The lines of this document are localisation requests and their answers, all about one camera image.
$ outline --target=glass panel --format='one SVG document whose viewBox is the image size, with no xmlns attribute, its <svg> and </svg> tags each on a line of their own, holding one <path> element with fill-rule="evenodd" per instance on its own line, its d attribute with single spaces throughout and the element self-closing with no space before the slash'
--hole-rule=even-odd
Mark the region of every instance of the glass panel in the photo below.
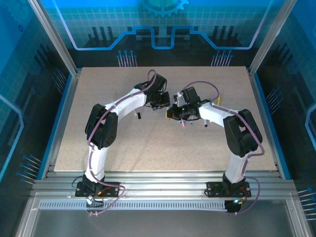
<svg viewBox="0 0 316 237">
<path fill-rule="evenodd" d="M 297 1 L 258 70 L 287 167 L 300 191 L 316 187 L 315 12 L 313 1 Z"/>
<path fill-rule="evenodd" d="M 119 50 L 138 66 L 249 66 L 283 1 L 42 3 L 78 67 L 119 66 Z"/>
<path fill-rule="evenodd" d="M 14 236 L 69 73 L 27 1 L 0 1 L 0 32 L 0 232 Z"/>
</svg>

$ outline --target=wooden platform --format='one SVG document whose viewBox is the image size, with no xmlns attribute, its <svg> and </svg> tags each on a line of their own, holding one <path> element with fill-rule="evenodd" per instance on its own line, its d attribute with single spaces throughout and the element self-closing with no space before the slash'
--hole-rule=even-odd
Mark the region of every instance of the wooden platform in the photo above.
<svg viewBox="0 0 316 237">
<path fill-rule="evenodd" d="M 151 68 L 83 68 L 68 118 L 55 171 L 84 171 L 88 146 L 84 128 L 92 107 L 111 103 L 127 94 L 134 85 L 146 81 Z M 206 80 L 221 93 L 221 106 L 234 110 L 249 109 L 262 133 L 263 157 L 254 157 L 248 170 L 275 170 L 271 149 L 259 115 L 245 67 L 157 67 L 158 74 L 168 80 L 171 102 L 173 95 L 190 82 Z M 201 99 L 213 98 L 216 91 L 207 84 L 196 84 Z M 142 118 L 128 114 L 118 124 L 116 141 L 106 159 L 106 170 L 168 171 L 226 170 L 230 150 L 224 129 L 216 124 L 208 128 L 203 120 L 187 124 L 165 118 L 166 109 L 153 111 L 142 107 Z"/>
</svg>

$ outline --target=blue frame edge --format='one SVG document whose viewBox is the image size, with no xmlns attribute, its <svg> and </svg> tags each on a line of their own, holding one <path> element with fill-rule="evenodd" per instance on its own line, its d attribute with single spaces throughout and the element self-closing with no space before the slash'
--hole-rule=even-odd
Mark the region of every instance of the blue frame edge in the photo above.
<svg viewBox="0 0 316 237">
<path fill-rule="evenodd" d="M 58 111 L 57 111 L 57 115 L 56 115 L 56 118 L 55 118 L 55 122 L 54 122 L 53 128 L 51 130 L 51 134 L 50 134 L 50 137 L 49 137 L 49 140 L 48 140 L 48 143 L 47 143 L 47 147 L 46 147 L 46 150 L 45 150 L 45 153 L 44 153 L 44 157 L 43 157 L 43 160 L 42 160 L 40 168 L 39 168 L 39 173 L 37 175 L 37 179 L 41 179 L 40 177 L 44 173 L 45 166 L 46 166 L 47 159 L 48 159 L 48 155 L 49 155 L 49 151 L 50 151 L 50 148 L 52 146 L 52 142 L 53 142 L 53 139 L 54 139 L 54 136 L 55 136 L 55 133 L 56 133 L 57 125 L 58 125 L 58 122 L 59 122 L 59 119 L 60 119 L 60 116 L 61 116 L 61 112 L 62 112 L 64 104 L 65 104 L 65 100 L 66 100 L 66 96 L 67 96 L 67 93 L 68 93 L 69 85 L 70 85 L 70 82 L 71 82 L 72 79 L 73 79 L 72 75 L 69 74 L 68 80 L 67 80 L 67 83 L 66 83 L 66 87 L 65 87 L 63 96 L 61 98 L 61 101 L 60 101 L 60 104 L 59 104 L 59 107 L 58 107 Z"/>
<path fill-rule="evenodd" d="M 276 150 L 277 150 L 280 162 L 281 162 L 281 166 L 282 166 L 281 169 L 283 170 L 285 179 L 291 179 L 291 175 L 290 175 L 290 172 L 288 171 L 288 168 L 287 168 L 287 165 L 286 165 L 286 161 L 285 161 L 285 157 L 284 157 L 284 154 L 283 154 L 283 151 L 282 151 L 282 148 L 281 148 L 281 144 L 280 144 L 280 142 L 278 140 L 277 132 L 276 132 L 275 126 L 273 124 L 272 117 L 271 117 L 271 115 L 269 113 L 269 108 L 268 108 L 267 102 L 264 99 L 265 96 L 264 96 L 264 93 L 263 93 L 263 90 L 262 90 L 262 87 L 261 87 L 261 84 L 260 84 L 260 81 L 259 81 L 257 73 L 254 74 L 254 78 L 256 80 L 256 84 L 258 86 L 258 91 L 259 91 L 259 94 L 260 94 L 260 97 L 261 97 L 261 101 L 262 101 L 265 113 L 267 115 L 267 118 L 268 118 L 269 127 L 271 129 L 272 136 L 273 136 L 273 139 L 274 139 L 274 142 L 275 142 L 275 146 L 276 146 Z"/>
</svg>

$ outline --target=beige work surface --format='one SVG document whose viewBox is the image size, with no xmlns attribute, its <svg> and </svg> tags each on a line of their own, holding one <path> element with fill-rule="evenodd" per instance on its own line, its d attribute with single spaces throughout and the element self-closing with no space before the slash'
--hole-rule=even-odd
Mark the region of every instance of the beige work surface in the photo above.
<svg viewBox="0 0 316 237">
<path fill-rule="evenodd" d="M 134 85 L 147 79 L 151 68 L 83 68 L 66 125 L 55 171 L 83 171 L 88 161 L 88 146 L 84 128 L 92 107 L 109 104 L 125 94 Z M 221 93 L 221 106 L 249 109 L 263 136 L 266 153 L 254 157 L 248 170 L 275 170 L 271 149 L 259 115 L 245 67 L 157 67 L 158 74 L 168 80 L 167 91 L 171 103 L 173 95 L 195 80 L 215 84 Z M 213 98 L 214 88 L 195 84 L 201 99 Z M 165 118 L 167 109 L 153 111 L 141 107 L 137 119 L 133 113 L 118 124 L 115 142 L 108 150 L 106 170 L 111 171 L 166 171 L 166 170 L 226 170 L 230 150 L 224 129 L 217 124 L 204 127 L 203 120 L 183 128 L 174 120 Z"/>
</svg>

